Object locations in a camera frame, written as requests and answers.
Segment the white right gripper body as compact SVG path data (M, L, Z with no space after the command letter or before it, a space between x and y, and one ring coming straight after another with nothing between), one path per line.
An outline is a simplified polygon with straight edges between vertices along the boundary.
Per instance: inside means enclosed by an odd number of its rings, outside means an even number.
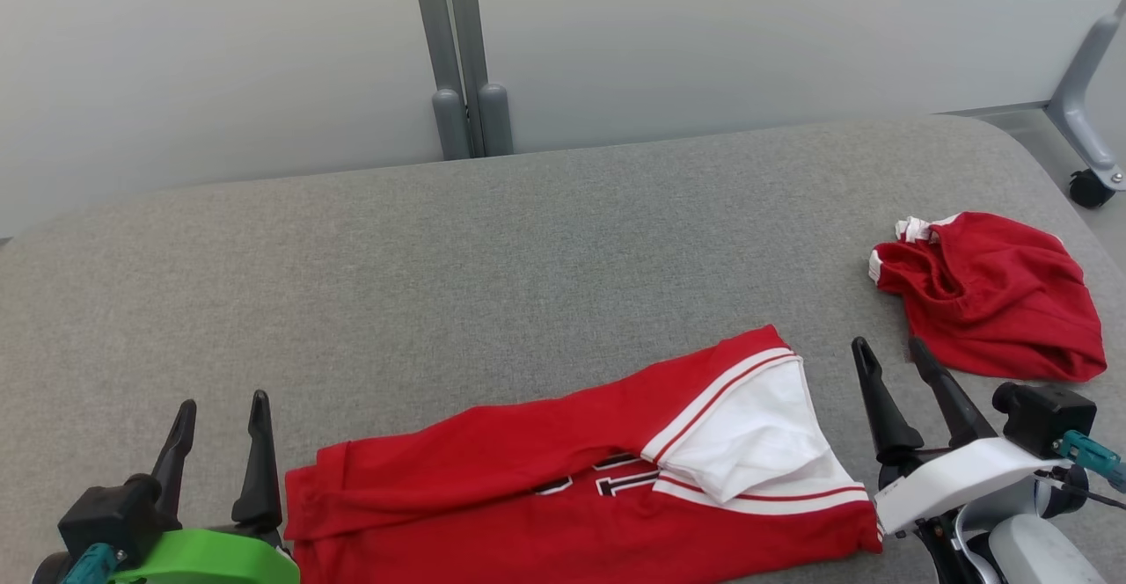
M911 530L917 520L964 507L1057 464L1056 458L1026 452L1006 437L985 437L924 462L882 488L874 496L878 528L885 534Z

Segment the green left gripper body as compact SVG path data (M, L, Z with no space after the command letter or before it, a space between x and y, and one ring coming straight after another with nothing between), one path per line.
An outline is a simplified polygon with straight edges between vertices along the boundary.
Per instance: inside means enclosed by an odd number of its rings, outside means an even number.
M110 583L298 583L300 568L257 537L186 529L161 536L140 566Z

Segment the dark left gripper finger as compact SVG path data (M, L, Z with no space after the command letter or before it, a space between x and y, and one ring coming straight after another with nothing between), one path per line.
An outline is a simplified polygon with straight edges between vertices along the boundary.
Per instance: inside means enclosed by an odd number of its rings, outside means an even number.
M193 451L196 415L196 401L182 401L151 473L161 487L157 511L169 519L177 520L179 515L184 467L186 456Z
M245 475L238 498L230 510L236 528L253 534L276 533L282 527L282 488L276 460L276 443L268 393L254 390L248 420L251 439Z

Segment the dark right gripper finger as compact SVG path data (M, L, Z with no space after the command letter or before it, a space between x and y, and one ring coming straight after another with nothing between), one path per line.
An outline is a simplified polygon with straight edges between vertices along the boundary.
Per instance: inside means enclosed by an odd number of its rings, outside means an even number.
M900 411L883 379L883 367L865 336L852 343L855 368L868 419L876 460L883 465L902 465L915 458L924 447L922 437Z
M948 443L950 449L958 449L989 437L998 437L997 429L982 415L974 401L969 399L968 393L954 380L921 336L910 336L908 348L918 375L924 380L926 386L932 389L933 399L940 407L950 435Z

